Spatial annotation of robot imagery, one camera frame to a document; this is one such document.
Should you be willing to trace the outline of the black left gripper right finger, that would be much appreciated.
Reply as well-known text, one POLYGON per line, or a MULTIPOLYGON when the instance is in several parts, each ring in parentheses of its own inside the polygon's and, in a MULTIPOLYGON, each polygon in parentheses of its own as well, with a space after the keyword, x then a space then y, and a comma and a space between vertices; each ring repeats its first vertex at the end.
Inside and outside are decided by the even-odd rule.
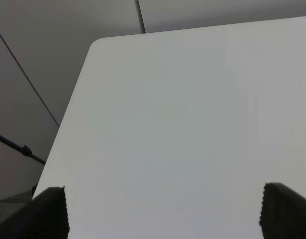
POLYGON ((306 198, 282 183, 265 184, 259 225, 265 239, 306 239, 306 198))

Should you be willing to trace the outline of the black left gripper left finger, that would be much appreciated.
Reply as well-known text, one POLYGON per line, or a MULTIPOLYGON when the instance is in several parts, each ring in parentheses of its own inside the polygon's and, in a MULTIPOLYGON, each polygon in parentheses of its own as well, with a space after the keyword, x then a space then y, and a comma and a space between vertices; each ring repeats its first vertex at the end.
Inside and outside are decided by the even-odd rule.
POLYGON ((0 239, 66 239, 69 219, 64 187, 49 187, 0 223, 0 239))

